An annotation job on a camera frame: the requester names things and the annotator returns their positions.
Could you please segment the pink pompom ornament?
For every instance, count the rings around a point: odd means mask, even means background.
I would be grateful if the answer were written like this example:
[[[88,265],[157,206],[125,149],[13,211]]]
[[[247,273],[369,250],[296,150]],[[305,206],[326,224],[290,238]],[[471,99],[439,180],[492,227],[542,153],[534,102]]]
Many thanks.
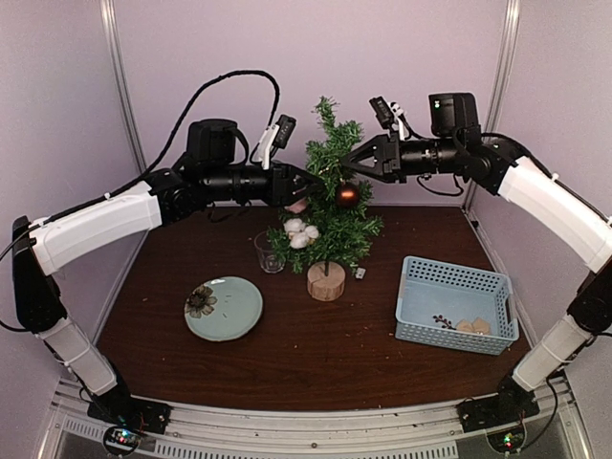
[[[284,209],[289,211],[290,213],[299,214],[302,211],[304,211],[308,207],[308,205],[309,205],[308,199],[302,198],[296,201],[295,203],[291,204],[290,206],[284,207]]]

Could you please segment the small green christmas tree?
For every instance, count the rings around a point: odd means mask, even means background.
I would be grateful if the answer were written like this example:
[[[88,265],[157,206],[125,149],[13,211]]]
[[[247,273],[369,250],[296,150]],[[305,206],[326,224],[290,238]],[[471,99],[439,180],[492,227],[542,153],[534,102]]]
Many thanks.
[[[323,140],[306,143],[306,170],[322,188],[279,212],[280,224],[267,230],[273,254],[294,273],[306,274],[308,294],[331,302],[344,293],[346,277],[369,255],[383,219],[368,213],[372,185],[340,163],[362,141],[361,124],[338,121],[337,103],[322,97],[314,108]]]

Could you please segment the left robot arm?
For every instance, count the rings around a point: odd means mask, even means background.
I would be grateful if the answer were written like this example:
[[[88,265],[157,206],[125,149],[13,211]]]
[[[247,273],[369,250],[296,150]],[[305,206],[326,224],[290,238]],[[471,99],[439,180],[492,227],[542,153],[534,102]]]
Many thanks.
[[[14,221],[11,268],[19,324],[100,397],[101,410],[116,424],[131,423],[137,403],[63,304],[56,274],[123,239],[168,227],[222,202],[244,206],[260,201],[284,208],[305,198],[320,187],[320,179],[273,157],[286,147],[295,125],[294,118],[281,116],[237,161],[236,146],[247,142],[236,122],[195,121],[187,130],[186,150],[173,166],[146,172],[125,190],[79,209]]]

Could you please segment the beige burlap bow ornament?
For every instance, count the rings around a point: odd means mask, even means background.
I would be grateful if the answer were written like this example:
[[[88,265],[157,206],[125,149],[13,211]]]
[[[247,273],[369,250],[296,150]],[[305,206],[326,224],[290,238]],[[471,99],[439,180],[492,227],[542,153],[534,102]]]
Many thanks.
[[[455,329],[463,333],[472,333],[484,336],[489,336],[492,333],[491,325],[481,317],[477,317],[473,321],[462,319],[456,324]]]

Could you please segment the dark red bauble ornament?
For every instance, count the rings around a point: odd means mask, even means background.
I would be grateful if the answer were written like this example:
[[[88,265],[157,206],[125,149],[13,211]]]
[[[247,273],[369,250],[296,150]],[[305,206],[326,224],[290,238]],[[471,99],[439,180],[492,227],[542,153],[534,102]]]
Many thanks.
[[[360,188],[355,183],[342,181],[335,190],[335,203],[339,208],[354,208],[361,199]]]

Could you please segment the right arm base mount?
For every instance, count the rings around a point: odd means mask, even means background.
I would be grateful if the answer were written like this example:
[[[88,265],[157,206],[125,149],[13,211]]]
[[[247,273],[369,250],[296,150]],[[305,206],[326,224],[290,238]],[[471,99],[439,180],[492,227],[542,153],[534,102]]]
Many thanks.
[[[465,433],[485,430],[489,446],[497,453],[518,454],[527,446],[525,421],[540,412],[533,390],[525,390],[506,376],[493,395],[467,398],[456,406]]]

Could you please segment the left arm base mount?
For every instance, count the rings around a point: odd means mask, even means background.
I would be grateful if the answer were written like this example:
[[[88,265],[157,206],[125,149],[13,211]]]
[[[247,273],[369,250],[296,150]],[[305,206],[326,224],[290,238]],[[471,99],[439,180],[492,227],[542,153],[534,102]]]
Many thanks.
[[[111,458],[124,458],[134,453],[150,433],[165,433],[171,406],[135,398],[122,378],[101,395],[87,386],[84,390],[90,398],[87,415],[109,424],[101,442]]]

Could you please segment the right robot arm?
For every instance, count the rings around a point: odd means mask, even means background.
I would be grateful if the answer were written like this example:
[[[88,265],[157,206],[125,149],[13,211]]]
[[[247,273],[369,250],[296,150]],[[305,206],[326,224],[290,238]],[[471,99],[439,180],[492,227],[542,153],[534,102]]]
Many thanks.
[[[403,108],[382,96],[369,104],[382,133],[342,158],[344,167],[379,182],[448,174],[523,210],[550,232],[543,246],[524,240],[522,285],[551,281],[560,269],[569,304],[501,383],[490,404],[496,421],[511,421],[534,391],[597,337],[611,332],[611,219],[566,185],[519,140],[482,128],[473,94],[428,97],[431,134],[417,134]]]

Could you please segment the white cotton flower ornament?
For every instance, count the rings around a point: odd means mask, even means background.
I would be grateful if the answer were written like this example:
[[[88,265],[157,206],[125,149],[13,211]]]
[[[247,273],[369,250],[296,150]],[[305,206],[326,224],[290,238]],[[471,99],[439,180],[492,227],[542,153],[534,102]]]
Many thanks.
[[[283,224],[283,229],[290,240],[292,249],[305,249],[319,238],[318,228],[314,225],[307,225],[299,218],[287,220]]]

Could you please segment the blue plastic basket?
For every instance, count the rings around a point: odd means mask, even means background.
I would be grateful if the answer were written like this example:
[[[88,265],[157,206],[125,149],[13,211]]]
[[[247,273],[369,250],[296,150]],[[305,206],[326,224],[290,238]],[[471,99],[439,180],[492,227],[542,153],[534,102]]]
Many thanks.
[[[418,256],[403,262],[395,311],[395,338],[406,341],[498,356],[519,338],[512,316],[510,279],[501,273],[475,269]],[[443,329],[434,315],[453,326],[477,317],[492,328],[489,336]]]

